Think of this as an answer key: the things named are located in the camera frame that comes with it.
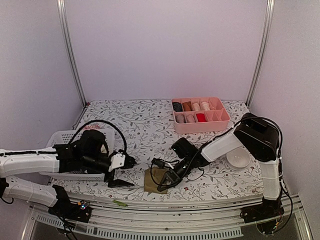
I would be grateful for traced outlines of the olive green underwear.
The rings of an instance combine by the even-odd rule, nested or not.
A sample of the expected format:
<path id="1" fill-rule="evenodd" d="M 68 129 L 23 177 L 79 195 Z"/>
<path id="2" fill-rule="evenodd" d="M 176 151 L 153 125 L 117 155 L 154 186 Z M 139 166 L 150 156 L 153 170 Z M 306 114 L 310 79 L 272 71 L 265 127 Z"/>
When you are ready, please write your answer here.
<path id="1" fill-rule="evenodd" d="M 164 174 L 166 173 L 166 169 L 160 169 L 158 167 L 153 167 L 152 171 L 150 168 L 144 171 L 144 191 L 148 193 L 157 193 L 157 194 L 167 194 L 168 190 L 158 191 L 158 185 L 156 183 L 160 183 Z"/>

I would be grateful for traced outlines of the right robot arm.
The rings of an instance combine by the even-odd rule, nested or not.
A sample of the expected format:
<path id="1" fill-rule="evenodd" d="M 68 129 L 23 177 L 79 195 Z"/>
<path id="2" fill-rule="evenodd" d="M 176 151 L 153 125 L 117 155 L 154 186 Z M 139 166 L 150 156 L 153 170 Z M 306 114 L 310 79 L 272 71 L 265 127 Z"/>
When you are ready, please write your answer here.
<path id="1" fill-rule="evenodd" d="M 163 175 L 157 190 L 162 192 L 175 187 L 194 168 L 205 167 L 222 156 L 229 165 L 236 165 L 248 154 L 259 162 L 263 182 L 263 198 L 258 213 L 269 218 L 278 210 L 276 200 L 280 197 L 280 170 L 283 133 L 271 119 L 246 113 L 226 132 L 197 148 L 186 138 L 178 139 L 171 148 L 181 159 Z"/>

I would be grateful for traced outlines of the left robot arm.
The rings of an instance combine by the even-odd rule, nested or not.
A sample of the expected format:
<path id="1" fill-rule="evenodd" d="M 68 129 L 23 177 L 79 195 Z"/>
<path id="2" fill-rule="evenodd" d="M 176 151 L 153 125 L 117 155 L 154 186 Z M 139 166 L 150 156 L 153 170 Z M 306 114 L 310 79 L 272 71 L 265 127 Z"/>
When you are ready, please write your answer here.
<path id="1" fill-rule="evenodd" d="M 0 197 L 18 198 L 55 208 L 63 217 L 74 213 L 65 189 L 46 186 L 16 176 L 29 173 L 68 173 L 82 168 L 104 174 L 110 188 L 130 187 L 131 183 L 114 179 L 116 169 L 131 169 L 136 160 L 120 149 L 110 153 L 105 135 L 95 129 L 85 130 L 76 141 L 26 151 L 0 151 Z"/>

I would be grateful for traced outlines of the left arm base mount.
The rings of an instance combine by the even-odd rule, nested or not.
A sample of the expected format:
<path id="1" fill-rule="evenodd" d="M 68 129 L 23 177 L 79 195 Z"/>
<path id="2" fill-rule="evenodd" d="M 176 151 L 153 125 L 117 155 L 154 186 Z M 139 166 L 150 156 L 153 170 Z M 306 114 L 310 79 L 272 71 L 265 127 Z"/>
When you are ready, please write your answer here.
<path id="1" fill-rule="evenodd" d="M 87 200 L 80 200 L 72 203 L 62 186 L 53 185 L 56 191 L 57 202 L 48 208 L 48 213 L 62 219 L 74 220 L 82 223 L 88 223 L 91 217 L 92 208 Z"/>

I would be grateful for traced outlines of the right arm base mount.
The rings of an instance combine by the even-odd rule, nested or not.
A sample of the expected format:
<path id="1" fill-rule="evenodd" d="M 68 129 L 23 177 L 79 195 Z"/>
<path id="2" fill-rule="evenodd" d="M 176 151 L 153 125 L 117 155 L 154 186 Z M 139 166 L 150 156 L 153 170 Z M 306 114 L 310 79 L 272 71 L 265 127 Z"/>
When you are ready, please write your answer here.
<path id="1" fill-rule="evenodd" d="M 241 208 L 240 217 L 245 223 L 252 223 L 269 218 L 280 217 L 284 212 L 281 196 L 276 200 L 269 200 L 263 197 L 262 203 Z"/>

